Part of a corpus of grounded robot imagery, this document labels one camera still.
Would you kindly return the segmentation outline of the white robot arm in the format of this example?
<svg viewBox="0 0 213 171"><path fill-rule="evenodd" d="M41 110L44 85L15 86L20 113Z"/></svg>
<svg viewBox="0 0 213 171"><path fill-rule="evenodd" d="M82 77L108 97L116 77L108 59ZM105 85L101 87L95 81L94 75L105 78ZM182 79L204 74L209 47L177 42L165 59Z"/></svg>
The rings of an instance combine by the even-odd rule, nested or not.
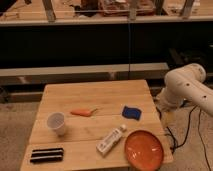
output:
<svg viewBox="0 0 213 171"><path fill-rule="evenodd" d="M165 87L157 95L159 108L172 111L187 99L213 117L213 89L203 84L205 79L206 71L197 63L170 70L164 77Z"/></svg>

